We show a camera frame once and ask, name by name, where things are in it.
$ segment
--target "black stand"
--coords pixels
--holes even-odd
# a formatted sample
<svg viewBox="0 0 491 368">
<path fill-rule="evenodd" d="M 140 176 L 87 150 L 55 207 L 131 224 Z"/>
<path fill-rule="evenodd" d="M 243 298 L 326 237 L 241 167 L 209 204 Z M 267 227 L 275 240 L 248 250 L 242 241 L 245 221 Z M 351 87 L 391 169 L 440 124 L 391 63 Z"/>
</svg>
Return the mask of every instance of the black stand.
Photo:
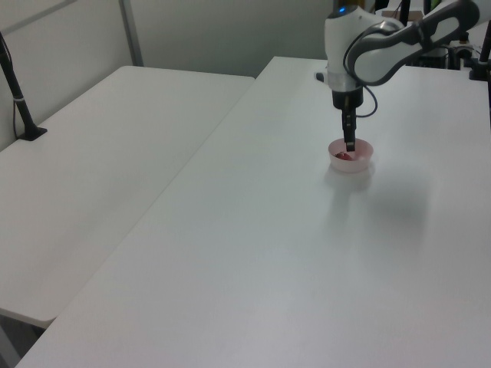
<svg viewBox="0 0 491 368">
<path fill-rule="evenodd" d="M 409 8 L 411 7 L 411 0 L 402 0 L 400 4 L 399 21 L 407 26 L 407 21 L 409 20 Z"/>
<path fill-rule="evenodd" d="M 488 73 L 491 64 L 489 63 L 489 53 L 491 52 L 491 21 L 488 23 L 486 37 L 484 38 L 483 50 L 479 60 L 472 59 L 472 70 L 469 79 L 475 81 L 488 81 Z"/>
<path fill-rule="evenodd" d="M 17 77 L 14 73 L 12 62 L 8 56 L 7 49 L 5 47 L 5 40 L 0 33 L 0 64 L 2 65 L 3 73 L 7 79 L 8 86 L 14 97 L 14 102 L 17 105 L 18 112 L 21 114 L 22 121 L 24 121 L 25 132 L 20 135 L 20 140 L 35 140 L 42 136 L 48 130 L 45 128 L 39 128 L 32 121 L 31 114 L 29 113 L 28 105 L 25 103 L 24 95 L 22 94 L 21 87 L 18 85 Z"/>
</svg>

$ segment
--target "black cable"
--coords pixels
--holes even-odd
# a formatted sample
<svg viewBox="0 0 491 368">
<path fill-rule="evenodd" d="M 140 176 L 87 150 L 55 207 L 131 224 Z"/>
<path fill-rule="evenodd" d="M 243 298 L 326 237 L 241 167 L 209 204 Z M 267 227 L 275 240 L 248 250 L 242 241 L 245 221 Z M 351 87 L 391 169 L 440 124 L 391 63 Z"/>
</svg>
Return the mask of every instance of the black cable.
<svg viewBox="0 0 491 368">
<path fill-rule="evenodd" d="M 10 64 L 13 64 L 12 63 L 12 55 L 10 55 L 10 50 L 8 49 L 7 42 L 5 42 L 5 40 L 4 40 L 3 35 L 2 35 L 1 32 L 0 32 L 0 41 L 2 42 L 3 47 L 7 51 L 7 55 L 8 55 L 8 59 L 10 60 Z"/>
<path fill-rule="evenodd" d="M 352 74 L 349 70 L 348 70 L 348 66 L 346 65 L 346 58 L 348 57 L 348 54 L 351 50 L 351 48 L 354 46 L 354 44 L 364 36 L 364 32 L 360 33 L 354 40 L 353 42 L 351 42 L 351 44 L 349 45 L 348 49 L 346 50 L 346 52 L 344 53 L 344 57 L 343 57 L 343 67 L 344 69 L 346 70 L 346 73 L 348 73 L 348 75 L 350 77 L 352 77 L 353 79 L 355 79 L 365 90 L 368 91 L 368 93 L 372 96 L 372 98 L 374 99 L 374 102 L 375 102 L 375 107 L 373 109 L 373 111 L 371 113 L 368 113 L 366 115 L 357 115 L 356 117 L 358 118 L 365 118 L 365 117 L 371 117 L 372 115 L 374 115 L 377 110 L 378 110 L 378 101 L 377 101 L 377 98 L 375 97 L 375 94 L 371 91 L 370 88 L 368 88 L 368 86 L 360 79 L 358 78 L 356 75 Z"/>
<path fill-rule="evenodd" d="M 402 6 L 402 2 L 399 3 L 399 6 L 397 6 L 396 10 L 394 10 L 394 13 L 390 16 L 391 18 L 397 18 L 397 12 L 399 11 L 400 7 Z"/>
<path fill-rule="evenodd" d="M 13 103 L 14 103 L 14 112 L 12 113 L 12 115 L 13 115 L 14 119 L 13 119 L 13 123 L 12 123 L 12 125 L 14 126 L 14 136 L 15 136 L 15 139 L 17 139 L 17 140 L 18 140 L 18 136 L 17 136 L 17 129 L 16 129 L 16 127 L 15 127 L 15 110 L 16 110 L 16 109 L 15 109 L 15 101 L 13 101 Z"/>
</svg>

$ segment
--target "white tabletop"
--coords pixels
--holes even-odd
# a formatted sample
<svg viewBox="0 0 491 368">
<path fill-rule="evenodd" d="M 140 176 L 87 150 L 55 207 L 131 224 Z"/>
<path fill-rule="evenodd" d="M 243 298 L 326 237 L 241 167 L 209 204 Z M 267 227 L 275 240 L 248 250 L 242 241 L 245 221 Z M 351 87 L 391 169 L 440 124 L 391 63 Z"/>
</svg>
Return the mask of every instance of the white tabletop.
<svg viewBox="0 0 491 368">
<path fill-rule="evenodd" d="M 324 66 L 275 58 L 19 368 L 486 366 L 486 84 L 403 68 L 346 175 Z"/>
<path fill-rule="evenodd" d="M 1 152 L 0 314 L 48 326 L 252 82 L 123 67 Z"/>
</svg>

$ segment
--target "robotic arm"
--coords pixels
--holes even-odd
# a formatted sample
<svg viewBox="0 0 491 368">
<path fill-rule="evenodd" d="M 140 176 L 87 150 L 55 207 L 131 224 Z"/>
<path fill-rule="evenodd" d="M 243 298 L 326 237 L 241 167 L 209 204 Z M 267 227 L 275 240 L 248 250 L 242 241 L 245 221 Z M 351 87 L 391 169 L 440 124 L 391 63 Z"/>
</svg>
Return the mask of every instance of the robotic arm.
<svg viewBox="0 0 491 368">
<path fill-rule="evenodd" d="M 408 61 L 491 19 L 490 0 L 449 0 L 409 27 L 393 18 L 340 8 L 325 21 L 327 84 L 342 112 L 347 151 L 354 151 L 356 109 L 363 87 L 387 82 Z"/>
</svg>

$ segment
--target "white wall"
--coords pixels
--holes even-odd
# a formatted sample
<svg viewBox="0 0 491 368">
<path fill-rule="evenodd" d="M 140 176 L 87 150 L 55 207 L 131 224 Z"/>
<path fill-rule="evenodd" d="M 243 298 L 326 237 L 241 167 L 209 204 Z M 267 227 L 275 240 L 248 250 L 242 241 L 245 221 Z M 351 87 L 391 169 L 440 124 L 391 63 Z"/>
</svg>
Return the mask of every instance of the white wall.
<svg viewBox="0 0 491 368">
<path fill-rule="evenodd" d="M 128 0 L 145 66 L 256 77 L 273 56 L 325 58 L 332 0 Z"/>
<path fill-rule="evenodd" d="M 5 41 L 35 123 L 131 65 L 117 0 L 78 0 L 7 34 Z M 12 95 L 0 73 L 0 150 L 13 141 Z"/>
</svg>

